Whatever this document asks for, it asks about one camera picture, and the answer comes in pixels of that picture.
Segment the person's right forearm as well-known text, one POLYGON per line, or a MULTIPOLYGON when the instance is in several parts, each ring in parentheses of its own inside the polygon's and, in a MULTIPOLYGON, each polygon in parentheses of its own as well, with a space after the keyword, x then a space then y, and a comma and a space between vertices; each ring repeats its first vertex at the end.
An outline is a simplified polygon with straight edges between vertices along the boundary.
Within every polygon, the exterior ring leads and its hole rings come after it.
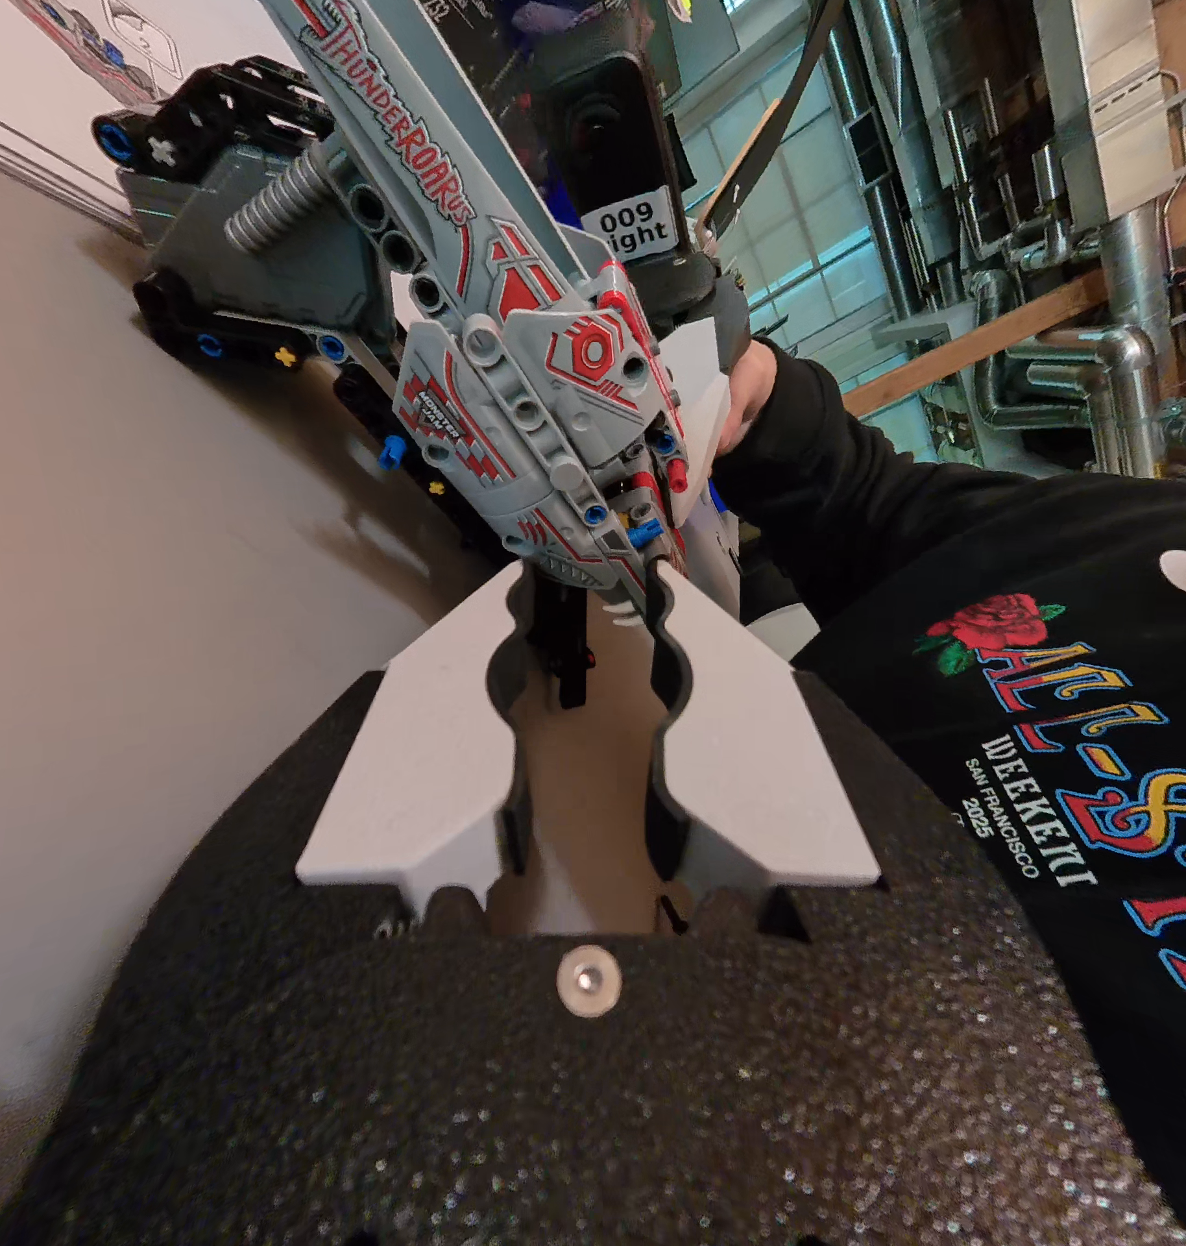
POLYGON ((936 541, 974 474, 895 452, 846 411, 825 368, 774 351, 772 399, 741 445, 714 459, 712 483, 827 632, 936 541))

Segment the person's right hand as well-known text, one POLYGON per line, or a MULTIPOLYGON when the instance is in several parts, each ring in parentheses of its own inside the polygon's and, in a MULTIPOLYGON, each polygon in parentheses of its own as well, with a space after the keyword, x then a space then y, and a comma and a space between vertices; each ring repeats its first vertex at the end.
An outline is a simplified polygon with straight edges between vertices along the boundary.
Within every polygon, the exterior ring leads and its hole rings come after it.
POLYGON ((729 413, 716 457, 729 455, 753 430, 777 380, 777 358, 770 344, 752 339, 729 373, 729 413))

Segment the grey red toy brick model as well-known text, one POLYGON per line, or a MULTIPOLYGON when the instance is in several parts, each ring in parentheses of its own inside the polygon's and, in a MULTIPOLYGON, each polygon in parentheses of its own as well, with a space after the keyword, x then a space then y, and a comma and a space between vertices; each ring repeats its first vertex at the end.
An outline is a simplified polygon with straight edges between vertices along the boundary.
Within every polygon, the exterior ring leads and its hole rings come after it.
POLYGON ((623 265, 560 224, 423 4, 264 4, 332 134, 235 211, 260 259, 336 200, 420 317, 396 413, 423 459, 555 584, 642 627, 681 575, 680 395, 623 265))

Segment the black toy set box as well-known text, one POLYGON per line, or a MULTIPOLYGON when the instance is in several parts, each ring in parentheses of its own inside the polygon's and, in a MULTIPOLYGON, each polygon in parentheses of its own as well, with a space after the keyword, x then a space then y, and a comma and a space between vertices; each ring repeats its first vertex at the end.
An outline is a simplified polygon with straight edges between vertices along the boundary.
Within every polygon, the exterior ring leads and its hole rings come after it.
POLYGON ((644 53, 657 84, 657 96, 666 106, 705 82, 741 51, 731 14, 722 2, 423 2, 421 7, 481 94, 502 89, 502 79, 520 79, 524 63, 532 60, 534 45, 541 39, 520 24, 550 17, 553 9, 563 17, 625 10, 644 36, 644 53))

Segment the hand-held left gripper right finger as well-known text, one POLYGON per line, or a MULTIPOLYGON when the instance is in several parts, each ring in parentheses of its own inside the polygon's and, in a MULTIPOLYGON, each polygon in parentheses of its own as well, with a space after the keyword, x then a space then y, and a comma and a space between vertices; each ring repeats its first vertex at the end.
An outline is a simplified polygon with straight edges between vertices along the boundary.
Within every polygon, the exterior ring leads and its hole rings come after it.
POLYGON ((671 565, 647 570, 647 856, 688 892, 870 887, 882 868, 794 668, 671 565))

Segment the white building instruction booklet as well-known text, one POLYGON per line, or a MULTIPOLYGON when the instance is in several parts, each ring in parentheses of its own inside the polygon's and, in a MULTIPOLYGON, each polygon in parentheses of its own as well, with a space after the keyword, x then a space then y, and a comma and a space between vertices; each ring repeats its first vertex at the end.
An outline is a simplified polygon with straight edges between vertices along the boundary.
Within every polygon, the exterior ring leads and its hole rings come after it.
POLYGON ((298 67, 262 4, 0 2, 0 173, 141 241, 94 118, 254 55, 298 67))

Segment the black printed sweatshirt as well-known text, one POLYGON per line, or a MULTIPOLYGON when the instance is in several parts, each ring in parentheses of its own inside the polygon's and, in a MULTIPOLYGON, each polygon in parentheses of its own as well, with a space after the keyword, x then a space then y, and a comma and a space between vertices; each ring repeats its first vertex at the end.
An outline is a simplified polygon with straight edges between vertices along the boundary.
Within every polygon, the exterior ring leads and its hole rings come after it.
POLYGON ((1013 488, 796 661, 996 864, 1186 1229, 1186 484, 1013 488))

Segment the large silver ventilation duct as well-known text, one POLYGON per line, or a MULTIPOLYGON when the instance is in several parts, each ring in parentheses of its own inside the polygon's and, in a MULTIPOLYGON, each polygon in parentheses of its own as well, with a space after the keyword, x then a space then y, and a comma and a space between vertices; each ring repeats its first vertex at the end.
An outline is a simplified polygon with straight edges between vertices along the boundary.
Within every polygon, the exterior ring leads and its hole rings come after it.
POLYGON ((1034 16, 1073 224, 1097 233, 1108 327, 1145 330, 1162 394, 1176 377, 1164 204, 1178 166, 1152 4, 1036 2, 1034 16))

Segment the black toy brick chassis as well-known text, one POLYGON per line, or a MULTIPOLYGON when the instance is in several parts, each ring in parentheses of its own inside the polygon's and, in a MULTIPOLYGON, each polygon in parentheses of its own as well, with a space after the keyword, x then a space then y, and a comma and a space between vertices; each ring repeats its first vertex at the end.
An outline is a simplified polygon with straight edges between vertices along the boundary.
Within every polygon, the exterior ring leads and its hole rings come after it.
POLYGON ((380 466, 411 476, 466 546, 505 567, 512 553, 421 457, 396 409, 406 330, 375 248, 389 221, 377 207, 365 231, 305 161, 334 134, 308 77, 267 57, 202 67, 154 115, 105 113, 91 132, 149 252, 134 301, 153 341, 192 366, 336 366, 336 399, 382 445, 380 466), (242 250, 228 221, 295 161, 289 187, 310 185, 317 200, 260 252, 242 250))

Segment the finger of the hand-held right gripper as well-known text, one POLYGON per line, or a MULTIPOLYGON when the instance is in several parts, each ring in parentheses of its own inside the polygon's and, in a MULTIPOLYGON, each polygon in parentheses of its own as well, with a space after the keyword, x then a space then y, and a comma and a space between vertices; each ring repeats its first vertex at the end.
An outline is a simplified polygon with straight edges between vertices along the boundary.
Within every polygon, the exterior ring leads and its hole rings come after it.
POLYGON ((705 488, 729 416, 729 380, 721 370, 714 322, 686 322, 663 342, 663 363, 680 395, 688 483, 671 493, 676 526, 685 526, 705 488))

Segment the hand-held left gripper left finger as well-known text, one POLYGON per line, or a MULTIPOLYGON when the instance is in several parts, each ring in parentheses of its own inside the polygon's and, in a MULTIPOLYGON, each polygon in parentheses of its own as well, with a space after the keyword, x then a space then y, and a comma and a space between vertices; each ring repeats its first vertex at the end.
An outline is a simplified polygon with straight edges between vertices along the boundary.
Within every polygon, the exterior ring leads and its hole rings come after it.
POLYGON ((296 861, 301 883, 396 887, 423 914, 445 888, 485 907, 524 873, 532 799, 510 710, 532 623, 534 573, 512 563, 387 662, 296 861))

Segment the silver duct elbow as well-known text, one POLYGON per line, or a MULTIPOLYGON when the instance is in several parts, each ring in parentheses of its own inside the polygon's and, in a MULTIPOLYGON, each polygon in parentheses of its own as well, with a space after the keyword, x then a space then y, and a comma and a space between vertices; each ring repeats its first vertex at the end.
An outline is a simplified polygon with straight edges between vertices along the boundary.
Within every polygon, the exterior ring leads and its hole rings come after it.
POLYGON ((1140 327, 1054 329, 1000 348, 974 366, 974 395, 988 428, 1012 433, 1085 428, 1099 473, 1162 476, 1157 353, 1140 327), (1029 382, 1053 401, 1003 401, 1003 360, 1022 361, 1029 382))

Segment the wooden beam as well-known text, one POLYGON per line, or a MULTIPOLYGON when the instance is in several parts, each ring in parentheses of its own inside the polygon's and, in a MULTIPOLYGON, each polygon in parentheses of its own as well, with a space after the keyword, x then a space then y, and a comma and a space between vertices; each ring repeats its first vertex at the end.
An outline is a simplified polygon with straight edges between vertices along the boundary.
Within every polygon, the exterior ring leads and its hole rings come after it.
POLYGON ((972 368, 993 354, 1044 334, 1108 303, 1104 269, 1094 269, 1034 301, 976 327, 935 351, 847 392, 842 401, 849 414, 864 419, 885 407, 912 397, 926 387, 972 368))

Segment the thin silver duct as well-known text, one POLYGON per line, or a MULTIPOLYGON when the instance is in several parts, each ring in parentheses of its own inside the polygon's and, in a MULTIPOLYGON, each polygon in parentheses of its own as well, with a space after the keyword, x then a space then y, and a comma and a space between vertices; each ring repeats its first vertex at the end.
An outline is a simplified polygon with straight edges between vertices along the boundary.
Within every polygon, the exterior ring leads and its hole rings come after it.
POLYGON ((911 211, 873 86, 866 58, 864 24, 858 9, 858 4, 846 4, 844 81, 849 105, 846 132, 888 300, 899 322, 926 310, 926 272, 916 257, 911 211))

